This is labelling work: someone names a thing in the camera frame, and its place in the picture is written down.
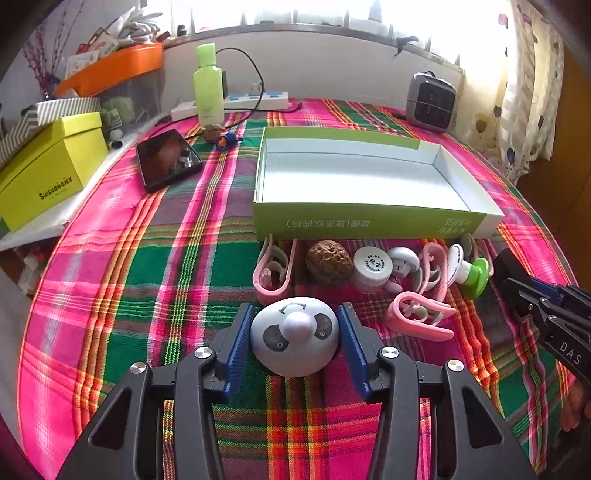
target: silver screw head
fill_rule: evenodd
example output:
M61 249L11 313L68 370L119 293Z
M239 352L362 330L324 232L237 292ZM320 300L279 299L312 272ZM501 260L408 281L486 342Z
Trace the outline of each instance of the silver screw head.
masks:
M208 346L200 346L197 350L195 350L195 356L197 358L207 358L212 355L212 349Z
M398 356L398 349L393 346L385 346L382 348L382 355L386 358L396 358Z
M449 370L452 370L454 372L461 372L462 370L464 370L464 364L462 362L460 362L459 360L450 360L447 363L447 367L449 368Z
M143 362L136 362L129 367L129 371L134 375L142 374L146 371L146 364Z

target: panda face toy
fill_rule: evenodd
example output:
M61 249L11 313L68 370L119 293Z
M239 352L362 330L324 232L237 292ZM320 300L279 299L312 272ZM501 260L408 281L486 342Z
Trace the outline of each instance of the panda face toy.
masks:
M252 321L251 345L259 360L282 377L305 377L330 362L339 344L335 313L309 297L280 300Z

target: white round toy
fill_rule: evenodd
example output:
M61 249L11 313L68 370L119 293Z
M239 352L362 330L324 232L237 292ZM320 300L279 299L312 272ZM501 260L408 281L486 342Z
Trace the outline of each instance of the white round toy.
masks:
M323 301L295 297L262 309L252 321L255 357L282 377L305 377L324 368L339 344L335 313Z
M421 263L417 254L406 247L391 248L387 254L392 260L392 276L384 284L384 288L386 291L397 295L402 292L402 286L399 283L400 279L406 278L409 273L416 272L421 267Z
M361 247L353 256L350 281L363 293L376 293L392 273L392 259L377 247Z
M109 140L111 140L112 142L117 142L119 140L121 140L123 138L123 130L121 129L116 129L116 130L111 130L109 132Z

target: windowsill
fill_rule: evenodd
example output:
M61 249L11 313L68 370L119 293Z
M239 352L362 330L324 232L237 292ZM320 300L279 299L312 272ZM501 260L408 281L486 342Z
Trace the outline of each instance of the windowsill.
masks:
M223 37L226 35L234 35L240 33L257 33L257 32L304 32L304 33L322 33L327 35L339 35L342 37L358 38L359 40L373 41L388 45L396 49L396 39L390 37L383 37L373 33L364 32L361 30L353 30L346 27L331 27L329 25L309 25L309 24L276 24L263 23L256 25L239 25L236 27L216 28L214 30L207 30L194 34L187 34L182 37L169 38L164 41L164 48L172 48L184 43L192 41L207 40L208 38ZM447 68L463 73L463 70L446 59L441 58L434 53L423 50L412 44L407 44L402 47L404 51L419 55L435 63L443 65Z

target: orange tray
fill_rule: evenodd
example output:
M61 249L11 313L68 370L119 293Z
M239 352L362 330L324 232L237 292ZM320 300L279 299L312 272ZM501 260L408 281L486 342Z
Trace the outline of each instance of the orange tray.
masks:
M161 43L154 43L116 51L61 82L56 92L61 95L73 89L81 97L95 96L130 78L161 69L163 50Z

